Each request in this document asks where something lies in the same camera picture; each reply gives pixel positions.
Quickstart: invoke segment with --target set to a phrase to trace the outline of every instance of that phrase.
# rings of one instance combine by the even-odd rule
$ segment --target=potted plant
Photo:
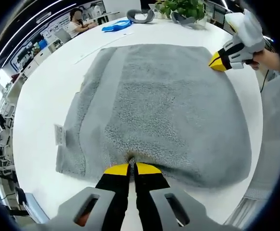
[[[157,10],[169,19],[171,12],[177,12],[186,18],[193,17],[196,21],[205,16],[203,3],[198,0],[158,0],[155,5]]]

